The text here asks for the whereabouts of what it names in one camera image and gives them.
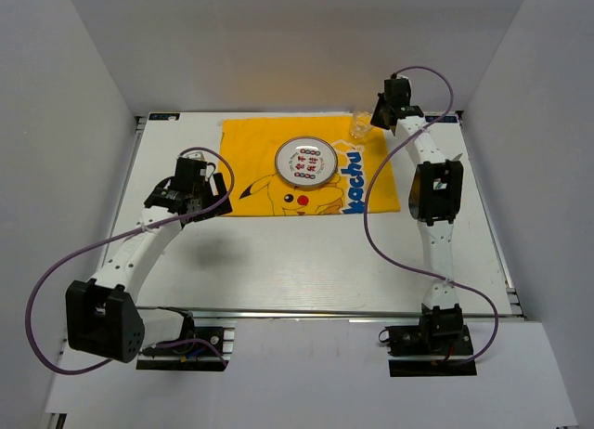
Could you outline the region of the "yellow printed cloth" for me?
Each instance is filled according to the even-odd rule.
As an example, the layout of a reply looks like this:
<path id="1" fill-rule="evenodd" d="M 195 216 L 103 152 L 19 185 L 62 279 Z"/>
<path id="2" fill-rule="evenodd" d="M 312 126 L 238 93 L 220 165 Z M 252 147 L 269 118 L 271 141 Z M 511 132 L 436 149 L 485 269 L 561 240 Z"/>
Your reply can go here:
<path id="1" fill-rule="evenodd" d="M 225 120 L 220 169 L 236 217 L 358 215 L 400 209 L 382 130 L 351 134 L 348 116 Z"/>

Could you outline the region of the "white plate with red print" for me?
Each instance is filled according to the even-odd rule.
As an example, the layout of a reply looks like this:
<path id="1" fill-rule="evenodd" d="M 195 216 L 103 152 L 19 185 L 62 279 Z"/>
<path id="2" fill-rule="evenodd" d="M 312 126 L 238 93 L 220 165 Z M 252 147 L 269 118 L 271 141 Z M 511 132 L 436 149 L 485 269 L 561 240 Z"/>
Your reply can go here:
<path id="1" fill-rule="evenodd" d="M 325 140 L 297 136 L 282 144 L 275 155 L 279 177 L 298 188 L 314 188 L 329 182 L 337 173 L 338 156 Z"/>

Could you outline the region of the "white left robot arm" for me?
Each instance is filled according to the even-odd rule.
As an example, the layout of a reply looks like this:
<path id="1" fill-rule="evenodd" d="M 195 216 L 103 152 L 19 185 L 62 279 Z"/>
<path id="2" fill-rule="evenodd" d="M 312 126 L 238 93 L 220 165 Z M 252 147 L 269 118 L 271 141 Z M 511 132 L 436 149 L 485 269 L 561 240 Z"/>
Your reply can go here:
<path id="1" fill-rule="evenodd" d="M 182 170 L 157 184 L 144 201 L 136 228 L 119 235 L 121 245 L 86 281 L 75 280 L 66 300 L 71 349 L 127 363 L 147 347 L 185 354 L 196 343 L 186 310 L 141 310 L 137 297 L 152 268 L 184 227 L 231 213 L 224 177 L 203 169 Z"/>

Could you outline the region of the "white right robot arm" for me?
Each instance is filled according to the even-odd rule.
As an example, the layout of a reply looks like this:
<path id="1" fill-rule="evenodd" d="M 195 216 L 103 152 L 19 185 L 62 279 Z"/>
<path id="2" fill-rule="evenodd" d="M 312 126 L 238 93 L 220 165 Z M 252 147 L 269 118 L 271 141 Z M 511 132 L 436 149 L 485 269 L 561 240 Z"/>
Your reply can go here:
<path id="1" fill-rule="evenodd" d="M 411 104 L 411 84 L 394 73 L 384 81 L 383 91 L 372 114 L 371 124 L 389 130 L 396 146 L 388 156 L 405 150 L 414 166 L 408 209 L 417 221 L 424 268 L 393 261 L 406 271 L 433 278 L 421 302 L 420 345 L 438 354 L 463 331 L 463 317 L 453 285 L 451 240 L 454 221 L 461 206 L 464 169 L 448 159 L 429 133 L 435 121 L 427 121 L 420 107 Z"/>

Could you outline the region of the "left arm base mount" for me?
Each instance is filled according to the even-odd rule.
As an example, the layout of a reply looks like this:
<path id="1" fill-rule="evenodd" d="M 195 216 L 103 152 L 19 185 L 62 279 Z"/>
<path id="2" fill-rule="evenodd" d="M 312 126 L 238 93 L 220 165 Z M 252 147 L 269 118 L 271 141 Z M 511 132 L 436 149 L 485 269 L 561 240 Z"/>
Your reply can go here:
<path id="1" fill-rule="evenodd" d="M 225 371 L 233 352 L 235 321 L 174 307 L 144 309 L 145 340 L 139 371 Z"/>

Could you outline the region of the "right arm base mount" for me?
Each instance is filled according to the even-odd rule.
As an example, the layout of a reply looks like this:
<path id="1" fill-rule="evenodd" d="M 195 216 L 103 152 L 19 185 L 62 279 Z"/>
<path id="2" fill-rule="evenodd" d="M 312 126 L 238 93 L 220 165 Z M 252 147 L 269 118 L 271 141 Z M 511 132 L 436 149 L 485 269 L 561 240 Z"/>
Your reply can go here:
<path id="1" fill-rule="evenodd" d="M 470 330 L 462 318 L 427 315 L 388 324 L 380 330 L 378 342 L 387 349 L 393 378 L 477 374 Z"/>

